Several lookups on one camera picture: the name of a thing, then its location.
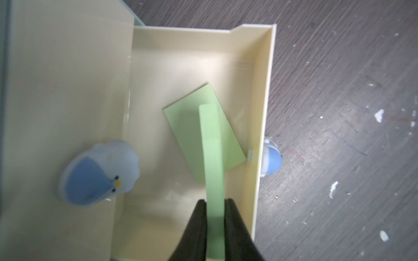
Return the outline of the cream bottom drawer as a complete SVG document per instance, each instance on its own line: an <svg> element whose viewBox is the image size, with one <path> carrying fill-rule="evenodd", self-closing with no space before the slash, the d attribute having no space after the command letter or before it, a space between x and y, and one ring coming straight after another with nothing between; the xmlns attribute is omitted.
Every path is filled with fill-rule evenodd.
<svg viewBox="0 0 418 261"><path fill-rule="evenodd" d="M140 178L116 199L112 259L168 260L205 198L163 111L206 84L246 157L225 173L225 195L255 234L275 37L276 25L134 29L124 128L139 154Z"/></svg>

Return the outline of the green sticky note pad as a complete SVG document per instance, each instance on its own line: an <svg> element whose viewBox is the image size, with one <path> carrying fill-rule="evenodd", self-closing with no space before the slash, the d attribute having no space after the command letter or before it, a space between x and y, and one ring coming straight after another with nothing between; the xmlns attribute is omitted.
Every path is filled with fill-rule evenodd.
<svg viewBox="0 0 418 261"><path fill-rule="evenodd" d="M229 171L246 160L212 85L207 84L163 110L198 183L205 182L199 107L208 103L215 104L218 109L224 170Z"/></svg>
<svg viewBox="0 0 418 261"><path fill-rule="evenodd" d="M207 249L209 259L225 258L224 170L222 138L215 104L199 106L202 151L206 184Z"/></svg>

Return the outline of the cream drawer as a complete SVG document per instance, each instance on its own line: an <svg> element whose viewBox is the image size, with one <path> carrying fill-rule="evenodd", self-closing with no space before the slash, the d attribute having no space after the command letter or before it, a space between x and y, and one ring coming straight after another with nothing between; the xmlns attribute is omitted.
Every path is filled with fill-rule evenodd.
<svg viewBox="0 0 418 261"><path fill-rule="evenodd" d="M163 111L206 84L246 157L225 173L225 195L255 234L275 37L276 25L134 29L124 128L139 154L140 178L116 199L112 259L168 260L205 198Z"/></svg>
<svg viewBox="0 0 418 261"><path fill-rule="evenodd" d="M61 200L65 167L121 139L135 18L122 1L12 1L1 260L107 261L115 201Z"/></svg>

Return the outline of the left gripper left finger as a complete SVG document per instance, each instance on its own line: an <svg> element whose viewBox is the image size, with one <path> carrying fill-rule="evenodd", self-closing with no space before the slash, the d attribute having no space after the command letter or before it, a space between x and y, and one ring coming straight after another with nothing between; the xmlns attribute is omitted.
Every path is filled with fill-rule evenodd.
<svg viewBox="0 0 418 261"><path fill-rule="evenodd" d="M198 200L180 242L169 261L205 261L207 249L207 210Z"/></svg>

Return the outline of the light blue drawer cabinet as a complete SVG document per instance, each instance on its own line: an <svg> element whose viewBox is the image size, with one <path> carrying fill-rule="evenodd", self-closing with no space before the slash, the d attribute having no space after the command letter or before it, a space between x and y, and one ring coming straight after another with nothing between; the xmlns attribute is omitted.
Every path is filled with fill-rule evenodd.
<svg viewBox="0 0 418 261"><path fill-rule="evenodd" d="M144 22L137 16L137 14L126 4L124 0L120 0L122 5L130 12L130 14L134 17L134 25L135 26L145 26Z"/></svg>

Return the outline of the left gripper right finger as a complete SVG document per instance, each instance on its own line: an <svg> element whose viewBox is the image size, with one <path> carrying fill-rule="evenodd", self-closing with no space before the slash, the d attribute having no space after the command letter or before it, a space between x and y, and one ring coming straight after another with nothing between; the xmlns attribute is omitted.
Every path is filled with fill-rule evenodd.
<svg viewBox="0 0 418 261"><path fill-rule="evenodd" d="M226 261L264 261L233 199L225 200L224 233Z"/></svg>

